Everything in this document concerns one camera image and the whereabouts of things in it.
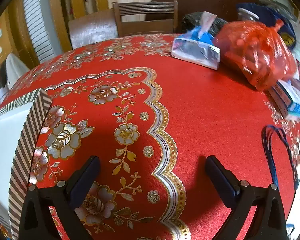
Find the dark wooden chair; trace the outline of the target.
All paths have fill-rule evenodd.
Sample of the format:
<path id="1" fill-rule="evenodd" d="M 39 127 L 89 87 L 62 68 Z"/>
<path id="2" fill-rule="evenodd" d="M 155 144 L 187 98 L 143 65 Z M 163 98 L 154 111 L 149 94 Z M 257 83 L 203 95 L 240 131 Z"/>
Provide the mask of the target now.
<path id="1" fill-rule="evenodd" d="M 172 34 L 178 26 L 178 1 L 113 2 L 119 37 L 146 34 Z M 124 16 L 143 15 L 143 21 L 124 21 Z"/>

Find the white louvered door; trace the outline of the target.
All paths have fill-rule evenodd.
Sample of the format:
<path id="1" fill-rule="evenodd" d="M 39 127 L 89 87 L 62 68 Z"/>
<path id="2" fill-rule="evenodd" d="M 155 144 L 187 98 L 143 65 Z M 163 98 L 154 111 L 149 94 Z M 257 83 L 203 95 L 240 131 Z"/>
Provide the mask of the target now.
<path id="1" fill-rule="evenodd" d="M 40 0 L 23 0 L 27 31 L 40 63 L 55 57 L 55 52 L 44 23 Z"/>

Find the tissue pack in plastic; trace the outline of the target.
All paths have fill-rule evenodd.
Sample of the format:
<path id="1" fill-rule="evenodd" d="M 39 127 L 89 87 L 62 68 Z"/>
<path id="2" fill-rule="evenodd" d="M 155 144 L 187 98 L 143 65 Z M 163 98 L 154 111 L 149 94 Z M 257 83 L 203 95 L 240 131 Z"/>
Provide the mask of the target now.
<path id="1" fill-rule="evenodd" d="M 171 55 L 176 59 L 217 70 L 220 49 L 213 45 L 213 36 L 208 33 L 216 17 L 217 15 L 204 11 L 199 26 L 173 40 Z"/>

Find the black plastic bag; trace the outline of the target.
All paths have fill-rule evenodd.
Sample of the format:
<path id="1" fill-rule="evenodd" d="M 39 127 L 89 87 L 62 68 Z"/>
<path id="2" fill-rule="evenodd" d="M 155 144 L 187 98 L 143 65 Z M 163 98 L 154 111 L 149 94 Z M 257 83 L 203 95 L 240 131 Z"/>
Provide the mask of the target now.
<path id="1" fill-rule="evenodd" d="M 192 12 L 190 14 L 186 14 L 181 22 L 181 31 L 183 33 L 186 33 L 188 31 L 191 31 L 195 27 L 200 26 L 200 19 L 202 14 L 202 12 Z M 227 24 L 227 21 L 222 18 L 216 17 L 210 29 L 208 30 L 208 33 L 210 33 L 212 36 L 216 36 L 225 24 Z"/>

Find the white jacket on chair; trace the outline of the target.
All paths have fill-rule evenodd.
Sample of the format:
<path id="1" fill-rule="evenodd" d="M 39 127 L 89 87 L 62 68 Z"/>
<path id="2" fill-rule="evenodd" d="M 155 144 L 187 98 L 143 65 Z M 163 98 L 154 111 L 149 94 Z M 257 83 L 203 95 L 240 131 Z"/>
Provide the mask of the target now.
<path id="1" fill-rule="evenodd" d="M 14 84 L 30 69 L 13 53 L 8 54 L 0 67 L 0 82 L 3 88 L 11 90 Z"/>

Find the red plastic bag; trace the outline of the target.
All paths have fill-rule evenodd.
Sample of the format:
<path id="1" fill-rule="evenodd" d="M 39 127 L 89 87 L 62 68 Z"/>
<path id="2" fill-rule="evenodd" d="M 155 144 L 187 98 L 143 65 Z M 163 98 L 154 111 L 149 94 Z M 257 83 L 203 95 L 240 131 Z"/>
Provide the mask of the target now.
<path id="1" fill-rule="evenodd" d="M 222 62 L 240 70 L 257 90 L 268 90 L 297 71 L 296 60 L 278 33 L 282 26 L 281 19 L 273 27 L 255 21 L 230 22 L 213 44 L 220 49 Z"/>

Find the navy blue cap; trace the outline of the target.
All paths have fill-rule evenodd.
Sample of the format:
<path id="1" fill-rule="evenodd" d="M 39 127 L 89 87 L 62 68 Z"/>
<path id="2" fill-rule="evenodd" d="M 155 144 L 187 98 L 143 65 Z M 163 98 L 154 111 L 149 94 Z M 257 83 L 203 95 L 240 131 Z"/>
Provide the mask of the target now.
<path id="1" fill-rule="evenodd" d="M 296 35 L 293 26 L 286 16 L 264 5 L 256 3 L 238 3 L 236 8 L 243 8 L 258 16 L 259 21 L 268 27 L 273 27 L 277 20 L 282 20 L 283 26 L 277 31 L 286 46 L 292 50 L 296 45 Z"/>

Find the blue white small box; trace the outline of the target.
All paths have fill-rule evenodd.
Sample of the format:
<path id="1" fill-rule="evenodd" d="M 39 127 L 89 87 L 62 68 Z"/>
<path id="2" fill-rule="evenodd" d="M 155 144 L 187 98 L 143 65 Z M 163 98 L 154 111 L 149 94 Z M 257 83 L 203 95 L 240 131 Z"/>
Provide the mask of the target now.
<path id="1" fill-rule="evenodd" d="M 290 83 L 279 80 L 268 89 L 282 117 L 288 121 L 300 121 L 300 91 Z"/>

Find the striped white tray box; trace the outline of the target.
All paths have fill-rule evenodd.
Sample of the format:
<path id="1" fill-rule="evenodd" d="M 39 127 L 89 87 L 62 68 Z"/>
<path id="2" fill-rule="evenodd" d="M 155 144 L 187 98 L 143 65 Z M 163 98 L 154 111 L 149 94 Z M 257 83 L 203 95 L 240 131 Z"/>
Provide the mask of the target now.
<path id="1" fill-rule="evenodd" d="M 42 88 L 0 109 L 0 223 L 18 239 L 34 149 L 52 100 Z"/>

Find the red floral tablecloth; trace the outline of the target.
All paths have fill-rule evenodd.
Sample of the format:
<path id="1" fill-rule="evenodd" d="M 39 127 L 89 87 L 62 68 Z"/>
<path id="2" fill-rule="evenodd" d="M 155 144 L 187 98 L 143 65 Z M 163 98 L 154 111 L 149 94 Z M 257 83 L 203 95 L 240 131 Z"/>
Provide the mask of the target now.
<path id="1" fill-rule="evenodd" d="M 300 178 L 300 124 L 227 67 L 171 57 L 172 35 L 123 37 L 70 51 L 29 71 L 5 98 L 42 87 L 52 99 L 32 183 L 50 187 L 97 155 L 101 172 L 77 214 L 93 239 L 212 239 L 226 208 L 204 171 L 215 155 L 239 180 L 266 187 L 262 128 L 288 135 Z M 289 236 L 300 233 L 300 185 L 271 140 Z"/>

